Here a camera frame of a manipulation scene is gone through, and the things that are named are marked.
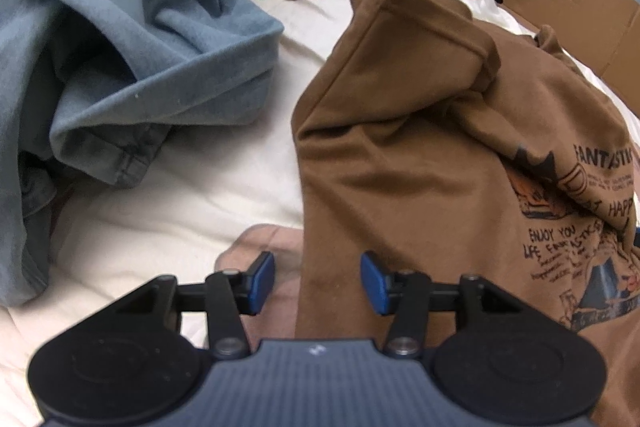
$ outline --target white blanket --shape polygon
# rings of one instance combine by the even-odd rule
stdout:
[[[349,0],[253,0],[282,20],[280,63],[257,121],[237,128],[176,130],[142,184],[115,190],[84,182],[52,234],[54,265],[46,293],[19,309],[0,309],[0,425],[31,427],[40,416],[25,378],[47,339],[148,279],[173,273],[202,281],[244,230],[260,223],[302,227],[302,195],[290,132],[300,94],[348,26]],[[526,32],[494,0],[462,0],[476,18]],[[589,82],[611,97],[631,136],[640,121],[588,68]],[[201,344],[197,315],[183,334]]]

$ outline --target brown t-shirt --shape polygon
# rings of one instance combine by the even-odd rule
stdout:
[[[381,341],[360,285],[375,250],[439,282],[479,273],[589,339],[594,412],[640,421],[632,144],[553,30],[477,22],[456,0],[353,0],[293,115],[305,236],[298,337]],[[431,318],[428,343],[454,331]]]

